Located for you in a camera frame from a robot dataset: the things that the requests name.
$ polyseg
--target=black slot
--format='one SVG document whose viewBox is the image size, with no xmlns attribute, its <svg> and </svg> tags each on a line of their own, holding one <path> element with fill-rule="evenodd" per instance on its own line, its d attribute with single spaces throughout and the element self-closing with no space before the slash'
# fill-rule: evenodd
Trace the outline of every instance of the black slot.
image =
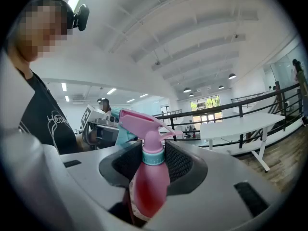
<svg viewBox="0 0 308 231">
<path fill-rule="evenodd" d="M 269 207 L 248 182 L 237 183 L 234 187 L 245 202 L 253 217 L 256 217 L 261 212 L 266 210 L 267 207 Z"/>
<path fill-rule="evenodd" d="M 64 164 L 65 167 L 72 167 L 72 166 L 81 164 L 81 162 L 78 161 L 78 160 L 73 160 L 73 161 L 65 162 L 63 164 Z"/>
</svg>

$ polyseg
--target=white ceiling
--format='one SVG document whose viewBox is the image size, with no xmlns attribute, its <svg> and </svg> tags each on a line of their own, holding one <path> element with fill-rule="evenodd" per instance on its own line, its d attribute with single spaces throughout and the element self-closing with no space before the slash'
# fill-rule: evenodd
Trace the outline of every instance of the white ceiling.
<svg viewBox="0 0 308 231">
<path fill-rule="evenodd" d="M 59 103 L 66 102 L 65 96 L 69 97 L 70 104 L 97 103 L 99 98 L 107 98 L 110 104 L 133 104 L 134 102 L 151 97 L 151 95 L 147 95 L 144 98 L 140 98 L 144 93 L 128 90 L 116 90 L 110 95 L 107 95 L 107 92 L 109 92 L 111 88 L 70 83 L 66 84 L 67 91 L 63 91 L 61 83 L 45 82 L 45 84 L 55 100 Z"/>
<path fill-rule="evenodd" d="M 241 74 L 235 72 L 239 59 L 254 55 L 245 48 L 259 40 L 256 31 L 273 22 L 268 0 L 80 0 L 79 5 L 83 3 L 90 8 L 87 28 L 74 31 L 74 37 L 158 73 L 179 98 L 185 87 L 211 86 L 213 92 L 220 84 L 228 88 L 229 74 Z M 76 89 L 72 95 L 87 99 L 107 91 L 71 88 Z M 139 97 L 131 91 L 117 92 L 115 102 Z"/>
</svg>

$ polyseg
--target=spray bottle trigger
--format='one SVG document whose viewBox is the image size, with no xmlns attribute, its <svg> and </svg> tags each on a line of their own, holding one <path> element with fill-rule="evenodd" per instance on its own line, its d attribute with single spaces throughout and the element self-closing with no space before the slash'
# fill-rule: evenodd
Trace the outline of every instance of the spray bottle trigger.
<svg viewBox="0 0 308 231">
<path fill-rule="evenodd" d="M 176 135 L 181 135 L 181 134 L 183 134 L 182 131 L 170 131 L 170 132 L 168 132 L 168 133 L 165 133 L 163 136 L 160 136 L 159 141 L 163 141 L 163 140 L 165 140 L 166 138 L 169 138 L 169 137 L 171 137 L 171 136 L 176 136 Z"/>
</svg>

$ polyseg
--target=white table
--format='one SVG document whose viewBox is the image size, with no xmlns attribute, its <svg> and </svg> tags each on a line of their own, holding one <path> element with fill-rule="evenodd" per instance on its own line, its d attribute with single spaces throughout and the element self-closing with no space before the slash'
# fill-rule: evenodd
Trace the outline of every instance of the white table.
<svg viewBox="0 0 308 231">
<path fill-rule="evenodd" d="M 282 115 L 273 115 L 268 113 L 252 113 L 244 117 L 235 117 L 223 120 L 223 122 L 202 124 L 200 126 L 200 139 L 209 140 L 209 149 L 213 149 L 213 139 L 246 134 L 255 130 L 263 129 L 262 143 L 259 154 L 252 151 L 252 154 L 264 167 L 265 171 L 270 168 L 263 161 L 262 157 L 266 145 L 268 127 L 275 123 L 284 120 Z"/>
</svg>

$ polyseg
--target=person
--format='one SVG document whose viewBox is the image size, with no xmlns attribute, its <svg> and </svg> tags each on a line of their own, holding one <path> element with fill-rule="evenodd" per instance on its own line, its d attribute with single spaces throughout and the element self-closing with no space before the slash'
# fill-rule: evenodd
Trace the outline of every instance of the person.
<svg viewBox="0 0 308 231">
<path fill-rule="evenodd" d="M 295 66 L 295 69 L 296 69 L 296 79 L 299 83 L 300 91 L 302 93 L 302 99 L 303 99 L 303 115 L 304 115 L 304 117 L 302 118 L 302 120 L 303 120 L 303 124 L 307 125 L 307 116 L 308 116 L 308 87 L 307 86 L 308 86 L 308 84 L 307 84 L 303 69 L 301 67 L 300 61 L 297 61 L 297 60 L 296 60 L 296 62 L 294 61 L 294 66 Z"/>
<path fill-rule="evenodd" d="M 103 99 L 102 101 L 99 102 L 99 108 L 103 110 L 105 113 L 111 116 L 111 107 L 109 105 L 109 100 L 108 99 Z"/>
<path fill-rule="evenodd" d="M 31 70 L 30 63 L 67 35 L 73 27 L 71 15 L 72 9 L 62 0 L 34 1 L 22 11 L 4 45 L 13 66 L 35 91 L 22 116 L 20 130 L 31 133 L 42 144 L 53 145 L 59 154 L 81 152 L 89 147 L 81 135 L 74 134 L 57 101 Z"/>
<path fill-rule="evenodd" d="M 293 59 L 292 64 L 293 64 L 293 66 L 294 66 L 294 68 L 295 68 L 295 77 L 294 77 L 294 80 L 295 80 L 296 82 L 298 82 L 298 81 L 297 81 L 297 77 L 296 77 L 296 75 L 297 75 L 297 71 L 296 71 L 296 67 L 295 67 L 296 62 L 297 62 L 297 59 Z"/>
</svg>

